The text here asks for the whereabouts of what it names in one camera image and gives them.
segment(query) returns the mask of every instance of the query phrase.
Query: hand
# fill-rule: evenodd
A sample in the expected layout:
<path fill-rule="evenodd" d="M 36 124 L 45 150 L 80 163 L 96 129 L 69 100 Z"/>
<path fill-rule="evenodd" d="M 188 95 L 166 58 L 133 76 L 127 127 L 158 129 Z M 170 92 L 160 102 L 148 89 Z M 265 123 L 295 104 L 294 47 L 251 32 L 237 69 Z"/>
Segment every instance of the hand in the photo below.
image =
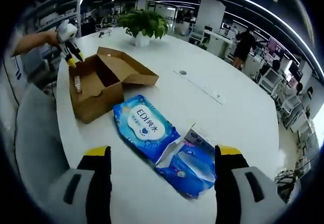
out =
<path fill-rule="evenodd" d="M 53 46 L 53 47 L 59 47 L 59 41 L 57 40 L 57 37 L 56 37 L 57 32 L 49 30 L 49 31 L 46 31 L 45 33 L 47 36 L 46 43 L 48 43 L 50 46 Z"/>

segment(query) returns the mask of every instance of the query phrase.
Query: potted plant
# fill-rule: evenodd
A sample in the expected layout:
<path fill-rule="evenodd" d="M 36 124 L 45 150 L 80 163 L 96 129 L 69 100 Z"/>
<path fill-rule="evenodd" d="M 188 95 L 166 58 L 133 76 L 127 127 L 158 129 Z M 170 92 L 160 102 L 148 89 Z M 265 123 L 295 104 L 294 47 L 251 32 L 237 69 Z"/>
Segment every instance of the potted plant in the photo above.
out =
<path fill-rule="evenodd" d="M 126 34 L 135 38 L 136 46 L 146 46 L 150 38 L 162 38 L 168 31 L 168 22 L 156 12 L 133 10 L 121 15 L 119 25 L 126 28 Z"/>

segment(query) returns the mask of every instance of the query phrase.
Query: cardboard box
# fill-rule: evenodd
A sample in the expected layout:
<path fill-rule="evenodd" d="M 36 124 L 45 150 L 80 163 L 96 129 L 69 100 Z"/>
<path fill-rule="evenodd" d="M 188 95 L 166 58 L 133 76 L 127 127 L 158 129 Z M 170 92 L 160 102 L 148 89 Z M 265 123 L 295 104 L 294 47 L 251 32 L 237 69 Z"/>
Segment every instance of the cardboard box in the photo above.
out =
<path fill-rule="evenodd" d="M 196 124 L 194 124 L 190 130 L 187 132 L 184 139 L 195 146 L 201 148 L 205 151 L 206 154 L 211 156 L 213 159 L 215 158 L 215 145 L 211 142 L 208 135 Z"/>
<path fill-rule="evenodd" d="M 77 93 L 74 77 L 80 77 Z M 69 68 L 70 95 L 76 118 L 90 123 L 124 101 L 122 83 L 154 85 L 158 76 L 124 52 L 99 47 L 97 54 Z"/>

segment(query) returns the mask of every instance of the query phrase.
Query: human arm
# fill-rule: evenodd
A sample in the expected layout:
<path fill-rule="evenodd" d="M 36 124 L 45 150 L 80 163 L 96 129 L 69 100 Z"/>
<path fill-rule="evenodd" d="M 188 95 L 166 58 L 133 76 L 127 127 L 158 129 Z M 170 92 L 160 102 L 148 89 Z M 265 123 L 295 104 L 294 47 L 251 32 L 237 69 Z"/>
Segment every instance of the human arm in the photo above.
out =
<path fill-rule="evenodd" d="M 32 49 L 42 46 L 46 43 L 55 47 L 59 46 L 59 42 L 56 38 L 56 32 L 49 30 L 40 33 L 27 34 L 18 41 L 13 56 L 27 53 Z"/>

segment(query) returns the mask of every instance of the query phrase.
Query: green plant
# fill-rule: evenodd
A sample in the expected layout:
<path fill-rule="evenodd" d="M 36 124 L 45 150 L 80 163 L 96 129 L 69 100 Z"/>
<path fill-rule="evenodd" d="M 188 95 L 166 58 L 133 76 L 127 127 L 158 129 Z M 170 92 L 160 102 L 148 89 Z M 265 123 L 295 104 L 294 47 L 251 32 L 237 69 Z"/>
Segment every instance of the green plant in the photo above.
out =
<path fill-rule="evenodd" d="M 162 38 L 168 31 L 168 22 L 156 12 L 133 10 L 121 15 L 119 25 L 126 29 L 126 33 L 136 37 L 139 32 L 150 38 Z"/>

